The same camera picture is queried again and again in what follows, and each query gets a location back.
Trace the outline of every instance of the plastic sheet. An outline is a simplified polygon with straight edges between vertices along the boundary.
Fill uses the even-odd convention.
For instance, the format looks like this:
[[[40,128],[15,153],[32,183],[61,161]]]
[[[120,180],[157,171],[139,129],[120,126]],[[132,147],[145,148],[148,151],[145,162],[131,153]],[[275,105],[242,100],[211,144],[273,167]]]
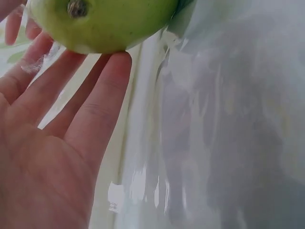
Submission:
[[[138,75],[116,229],[305,228],[304,11],[196,0],[175,16]]]

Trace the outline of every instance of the green apple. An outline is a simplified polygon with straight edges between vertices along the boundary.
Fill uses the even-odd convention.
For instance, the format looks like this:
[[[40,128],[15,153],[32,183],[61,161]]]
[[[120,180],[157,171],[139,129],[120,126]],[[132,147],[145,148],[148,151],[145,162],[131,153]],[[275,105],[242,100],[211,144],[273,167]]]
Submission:
[[[178,0],[30,0],[30,16],[74,52],[129,49],[164,27]]]

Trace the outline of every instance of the finger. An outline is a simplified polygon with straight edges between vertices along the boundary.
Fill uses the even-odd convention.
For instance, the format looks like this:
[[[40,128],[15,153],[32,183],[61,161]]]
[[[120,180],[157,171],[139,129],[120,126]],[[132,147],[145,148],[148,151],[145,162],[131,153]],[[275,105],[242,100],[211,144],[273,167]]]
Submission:
[[[1,0],[0,1],[0,22],[3,21],[14,9],[23,4],[24,0]]]
[[[43,57],[53,41],[45,33],[40,34],[28,48],[23,58],[0,78],[0,93],[12,104],[29,86],[39,72]]]
[[[11,112],[12,116],[18,120],[16,122],[30,123],[38,126],[85,57],[82,54],[65,51],[13,103]]]
[[[121,110],[131,65],[126,52],[111,56],[64,137],[96,174]]]
[[[21,20],[23,15],[23,7],[17,7],[7,18],[5,25],[5,43],[13,45],[18,37]]]
[[[75,114],[85,102],[94,88],[103,68],[109,60],[109,55],[102,55],[90,71],[80,88],[72,99],[65,105],[63,110],[44,128],[50,135],[63,138],[70,126]]]
[[[25,33],[28,39],[34,40],[41,33],[41,28],[32,18],[28,18]]]

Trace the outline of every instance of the apple stem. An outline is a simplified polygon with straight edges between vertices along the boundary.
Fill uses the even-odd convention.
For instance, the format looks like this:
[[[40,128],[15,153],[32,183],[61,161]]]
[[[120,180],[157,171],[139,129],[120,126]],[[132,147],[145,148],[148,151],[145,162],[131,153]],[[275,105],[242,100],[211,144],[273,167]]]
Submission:
[[[81,18],[87,15],[87,4],[84,0],[70,0],[67,7],[71,18]]]

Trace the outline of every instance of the hand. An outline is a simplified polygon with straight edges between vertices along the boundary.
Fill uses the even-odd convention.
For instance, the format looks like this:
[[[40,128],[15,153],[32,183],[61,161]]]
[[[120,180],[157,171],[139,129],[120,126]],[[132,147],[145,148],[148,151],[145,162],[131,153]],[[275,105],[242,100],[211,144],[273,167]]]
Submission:
[[[65,51],[29,87],[52,40],[41,33],[0,78],[0,228],[88,228],[101,161],[131,70],[122,52],[102,55],[63,110],[37,125],[85,56]]]
[[[17,39],[26,1],[27,0],[0,0],[0,22],[8,16],[5,26],[5,43],[7,45],[13,45]],[[40,33],[41,28],[33,19],[28,18],[26,26],[27,38],[34,40]]]

